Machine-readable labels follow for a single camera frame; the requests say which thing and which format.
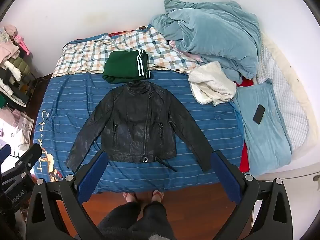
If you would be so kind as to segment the black leather jacket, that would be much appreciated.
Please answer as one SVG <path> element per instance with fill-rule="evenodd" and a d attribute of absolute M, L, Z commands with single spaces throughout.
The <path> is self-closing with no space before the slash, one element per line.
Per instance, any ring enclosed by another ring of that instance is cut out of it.
<path fill-rule="evenodd" d="M 167 89 L 140 81 L 109 91 L 80 129 L 66 160 L 76 172 L 93 142 L 111 161 L 158 162 L 176 157 L 179 137 L 191 150 L 203 172 L 210 170 L 213 148 L 185 106 Z"/>

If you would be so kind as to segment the pile of clothes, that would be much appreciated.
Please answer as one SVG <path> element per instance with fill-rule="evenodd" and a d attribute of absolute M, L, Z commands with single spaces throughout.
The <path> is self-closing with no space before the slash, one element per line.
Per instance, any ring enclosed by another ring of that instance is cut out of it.
<path fill-rule="evenodd" d="M 36 77 L 24 58 L 30 51 L 13 25 L 1 26 L 1 106 L 25 111 Z"/>

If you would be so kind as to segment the light blue pillow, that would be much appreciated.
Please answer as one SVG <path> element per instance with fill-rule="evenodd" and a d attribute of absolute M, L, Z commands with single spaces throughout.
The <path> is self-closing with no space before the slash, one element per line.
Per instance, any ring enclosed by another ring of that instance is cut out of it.
<path fill-rule="evenodd" d="M 272 81 L 238 87 L 232 104 L 242 117 L 249 173 L 256 177 L 291 163 L 292 146 Z M 253 116 L 259 104 L 265 107 L 265 113 L 257 125 Z"/>

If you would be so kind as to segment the blue striped bed sheet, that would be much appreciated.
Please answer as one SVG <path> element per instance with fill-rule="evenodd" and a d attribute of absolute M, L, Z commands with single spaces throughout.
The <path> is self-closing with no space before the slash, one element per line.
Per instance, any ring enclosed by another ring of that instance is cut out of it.
<path fill-rule="evenodd" d="M 110 84 L 103 68 L 114 51 L 142 50 L 151 79 Z M 66 163 L 88 163 L 105 150 L 108 166 L 96 192 L 178 190 L 217 183 L 210 150 L 239 165 L 244 144 L 240 114 L 231 103 L 201 105 L 186 74 L 160 63 L 187 66 L 153 28 L 118 36 L 101 34 L 66 44 L 49 81 L 35 126 L 42 155 L 37 178 L 61 181 Z"/>

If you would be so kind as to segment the white quilted mattress pad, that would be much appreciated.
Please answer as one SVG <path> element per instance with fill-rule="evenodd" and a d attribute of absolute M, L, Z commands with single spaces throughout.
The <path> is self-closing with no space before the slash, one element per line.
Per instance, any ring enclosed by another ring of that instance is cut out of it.
<path fill-rule="evenodd" d="M 278 46 L 265 34 L 255 83 L 272 81 L 278 108 L 292 146 L 292 159 L 302 158 L 319 140 L 319 129 L 311 102 L 302 83 Z"/>

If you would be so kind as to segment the person's legs in dark trousers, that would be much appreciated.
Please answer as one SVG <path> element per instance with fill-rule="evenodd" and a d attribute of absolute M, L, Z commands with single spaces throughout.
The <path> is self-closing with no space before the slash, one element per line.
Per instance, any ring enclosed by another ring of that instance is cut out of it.
<path fill-rule="evenodd" d="M 105 239 L 175 239 L 163 205 L 164 193 L 152 192 L 145 207 L 135 193 L 124 192 L 126 204 L 114 208 L 98 224 Z"/>

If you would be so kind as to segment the black smartphone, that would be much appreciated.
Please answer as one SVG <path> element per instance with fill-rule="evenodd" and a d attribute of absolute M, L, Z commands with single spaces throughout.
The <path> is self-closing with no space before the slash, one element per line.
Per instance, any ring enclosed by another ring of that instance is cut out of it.
<path fill-rule="evenodd" d="M 255 111 L 255 114 L 253 116 L 253 121 L 259 125 L 262 121 L 262 118 L 265 113 L 265 107 L 262 106 L 261 104 L 258 105 L 257 110 Z"/>

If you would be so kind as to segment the white fleece blanket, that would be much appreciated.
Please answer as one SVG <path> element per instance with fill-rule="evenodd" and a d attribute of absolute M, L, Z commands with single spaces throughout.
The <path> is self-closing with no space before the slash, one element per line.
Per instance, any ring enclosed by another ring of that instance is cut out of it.
<path fill-rule="evenodd" d="M 188 81 L 195 100 L 214 106 L 229 102 L 236 93 L 236 84 L 221 69 L 219 62 L 210 62 L 193 69 Z"/>

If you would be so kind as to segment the folded green garment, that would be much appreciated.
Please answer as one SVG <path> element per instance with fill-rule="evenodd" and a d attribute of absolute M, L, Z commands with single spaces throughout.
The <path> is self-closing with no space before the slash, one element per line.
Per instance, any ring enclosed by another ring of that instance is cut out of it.
<path fill-rule="evenodd" d="M 113 51 L 104 65 L 103 79 L 110 84 L 150 78 L 148 55 L 144 50 Z"/>

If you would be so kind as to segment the light blue quilt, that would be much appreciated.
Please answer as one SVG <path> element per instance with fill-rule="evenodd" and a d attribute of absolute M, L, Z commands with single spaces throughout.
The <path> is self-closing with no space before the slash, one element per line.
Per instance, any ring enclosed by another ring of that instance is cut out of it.
<path fill-rule="evenodd" d="M 199 55 L 204 63 L 219 62 L 237 83 L 256 76 L 262 38 L 255 14 L 234 1 L 164 0 L 164 9 L 150 23 L 177 50 Z"/>

